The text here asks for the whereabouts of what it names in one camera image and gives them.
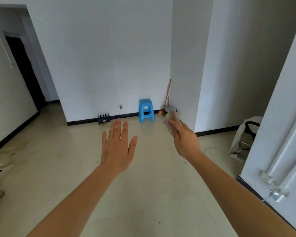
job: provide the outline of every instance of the blue plastic stool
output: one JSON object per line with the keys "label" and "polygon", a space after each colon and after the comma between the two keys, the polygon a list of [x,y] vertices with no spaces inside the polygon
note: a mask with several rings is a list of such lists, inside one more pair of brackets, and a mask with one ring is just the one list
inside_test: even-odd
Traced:
{"label": "blue plastic stool", "polygon": [[152,102],[150,99],[142,99],[139,100],[139,111],[138,111],[138,115],[139,115],[139,121],[143,122],[144,118],[151,118],[153,121],[155,120],[155,115],[153,112],[153,106],[152,106]]}

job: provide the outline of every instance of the doorway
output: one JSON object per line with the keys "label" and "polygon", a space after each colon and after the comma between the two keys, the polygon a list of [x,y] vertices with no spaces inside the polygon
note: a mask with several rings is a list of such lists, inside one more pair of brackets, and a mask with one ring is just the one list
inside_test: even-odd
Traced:
{"label": "doorway", "polygon": [[40,111],[44,106],[46,106],[47,102],[36,79],[32,64],[26,54],[24,45],[20,38],[8,36],[5,37],[12,51],[16,64],[18,65],[19,70],[23,76],[25,84],[32,96],[34,104],[37,110]]}

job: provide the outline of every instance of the finger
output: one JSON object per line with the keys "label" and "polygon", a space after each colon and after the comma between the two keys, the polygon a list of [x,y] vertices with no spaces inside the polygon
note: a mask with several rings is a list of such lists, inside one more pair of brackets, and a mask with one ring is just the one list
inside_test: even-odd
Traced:
{"label": "finger", "polygon": [[177,123],[176,121],[173,121],[173,120],[169,120],[169,123],[171,125],[173,125],[174,128],[176,128],[178,132],[183,130],[183,126],[180,123]]}
{"label": "finger", "polygon": [[116,122],[115,131],[114,131],[114,139],[121,138],[121,128],[122,128],[122,120],[118,118]]}
{"label": "finger", "polygon": [[126,140],[128,143],[128,121],[125,121],[123,124],[121,139]]}
{"label": "finger", "polygon": [[184,129],[190,130],[190,128],[184,122],[181,121],[181,124],[184,127]]}
{"label": "finger", "polygon": [[116,122],[113,121],[113,122],[111,123],[110,131],[109,131],[109,140],[112,140],[113,137],[114,137],[115,125],[116,125]]}
{"label": "finger", "polygon": [[131,158],[134,158],[135,149],[136,149],[136,145],[137,145],[137,140],[138,140],[138,137],[137,136],[134,136],[132,138],[132,140],[130,141],[130,144],[129,144],[129,147],[128,147],[128,155]]}
{"label": "finger", "polygon": [[174,139],[175,140],[180,140],[180,135],[179,135],[179,132],[177,130],[174,130]]}
{"label": "finger", "polygon": [[106,131],[103,131],[102,133],[102,145],[105,145],[108,142],[106,138]]}

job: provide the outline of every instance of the person's right hand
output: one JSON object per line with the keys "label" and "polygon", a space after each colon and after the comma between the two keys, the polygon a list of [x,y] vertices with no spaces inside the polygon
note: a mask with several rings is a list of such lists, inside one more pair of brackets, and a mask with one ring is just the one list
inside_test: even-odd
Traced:
{"label": "person's right hand", "polygon": [[169,120],[175,127],[174,144],[177,152],[187,161],[191,161],[201,153],[201,147],[196,134],[183,122],[181,124]]}

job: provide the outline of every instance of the black baseboard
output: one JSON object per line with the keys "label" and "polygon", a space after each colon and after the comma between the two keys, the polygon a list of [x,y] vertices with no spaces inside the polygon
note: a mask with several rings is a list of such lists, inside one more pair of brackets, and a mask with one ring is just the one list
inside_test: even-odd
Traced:
{"label": "black baseboard", "polygon": [[[159,111],[160,110],[154,110],[153,112],[155,114],[158,114]],[[114,120],[114,119],[118,119],[118,118],[122,119],[122,118],[127,118],[127,117],[134,117],[134,116],[138,116],[138,114],[139,114],[138,112],[135,112],[135,113],[129,113],[129,114],[115,115],[115,116],[110,116],[110,119]],[[67,125],[80,125],[80,124],[92,123],[92,122],[97,122],[97,121],[98,121],[97,118],[80,120],[80,121],[68,121]]]}
{"label": "black baseboard", "polygon": [[47,101],[47,103],[60,103],[60,100]]}
{"label": "black baseboard", "polygon": [[[259,195],[257,193],[257,191],[255,191],[248,183],[245,182],[244,179],[242,179],[240,176],[237,177],[237,181],[243,185],[248,191],[250,191],[253,195],[255,195],[259,200],[263,200],[263,198],[261,197],[261,195]],[[288,223],[288,221],[280,215],[280,213],[278,213],[272,206],[270,206],[269,203],[267,203],[266,201],[263,202],[264,204],[266,204],[268,207],[271,208],[272,211],[274,211],[275,213],[277,213],[278,216],[280,216],[286,223]]]}
{"label": "black baseboard", "polygon": [[0,141],[0,148],[2,148],[6,143],[9,142],[13,137],[15,137],[21,130],[23,130],[29,123],[35,120],[36,117],[40,115],[40,112],[36,112],[32,117],[30,117],[26,122],[12,131],[7,137],[5,137],[2,141]]}
{"label": "black baseboard", "polygon": [[231,127],[225,127],[225,128],[220,128],[220,129],[215,129],[215,130],[210,130],[210,131],[201,131],[201,132],[196,132],[195,134],[200,137],[200,136],[205,136],[205,135],[212,135],[212,134],[217,134],[217,133],[222,133],[222,132],[227,132],[227,131],[234,131],[239,128],[238,125],[231,126]]}

